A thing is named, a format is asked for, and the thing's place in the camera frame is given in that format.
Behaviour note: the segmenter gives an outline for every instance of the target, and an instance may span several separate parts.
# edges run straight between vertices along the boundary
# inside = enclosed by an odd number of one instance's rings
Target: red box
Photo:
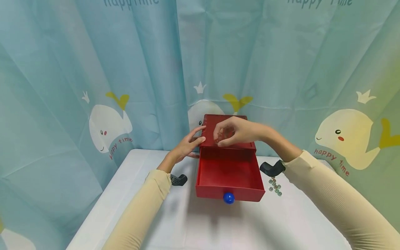
[[[220,148],[214,141],[213,132],[217,123],[230,115],[206,114],[202,131],[206,141],[200,145],[200,160],[197,172],[196,195],[201,198],[223,199],[232,193],[235,200],[259,202],[265,190],[256,158],[253,142]]]

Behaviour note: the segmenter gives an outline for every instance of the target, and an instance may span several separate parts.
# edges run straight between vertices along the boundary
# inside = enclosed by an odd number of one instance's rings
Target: white tabletop
[[[101,249],[124,209],[150,170],[167,151],[132,150],[82,224],[67,250]],[[274,164],[278,158],[258,156]],[[185,158],[172,174],[188,177],[171,187],[142,248],[144,250],[347,250],[346,239],[306,195],[283,175],[276,177],[282,196],[266,193],[260,202],[197,198],[194,185],[198,160]]]

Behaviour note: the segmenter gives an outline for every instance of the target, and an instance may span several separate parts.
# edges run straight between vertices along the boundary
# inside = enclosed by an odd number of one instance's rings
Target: hand
[[[187,136],[183,138],[183,140],[168,154],[175,160],[175,163],[178,163],[183,160],[186,156],[192,158],[199,158],[199,156],[192,151],[195,147],[199,146],[203,143],[206,138],[205,137],[194,137],[194,135],[204,129],[206,126],[197,127],[192,130]]]
[[[218,142],[219,147],[227,147],[236,143],[249,143],[261,140],[267,130],[267,126],[250,122],[248,120],[232,116],[215,126],[214,140],[226,138],[233,130],[233,136]]]

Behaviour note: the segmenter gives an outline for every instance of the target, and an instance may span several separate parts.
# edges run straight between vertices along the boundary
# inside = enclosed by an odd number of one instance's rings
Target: long sleeve
[[[141,189],[130,201],[103,250],[136,250],[171,188],[170,174],[149,173]]]
[[[350,184],[306,151],[284,174],[344,235],[353,250],[399,250],[400,234]]]

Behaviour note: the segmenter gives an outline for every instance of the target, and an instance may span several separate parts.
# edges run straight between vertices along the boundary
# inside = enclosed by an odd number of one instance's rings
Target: whale tail
[[[114,99],[114,101],[118,104],[118,106],[123,111],[125,111],[125,106],[128,103],[129,95],[121,95],[121,98],[118,99],[118,97],[113,92],[108,92],[108,93],[106,93],[106,96]]]
[[[1,221],[1,218],[0,218],[0,234],[3,230],[4,230],[4,226],[3,226],[3,222]]]
[[[245,96],[238,101],[238,99],[232,94],[225,94],[223,95],[223,98],[228,102],[230,102],[235,114],[238,113],[239,109],[243,108],[246,104],[248,104],[253,100],[251,96]]]
[[[400,135],[390,136],[390,121],[386,118],[381,120],[382,135],[380,137],[379,148],[389,148],[393,146],[400,146]]]

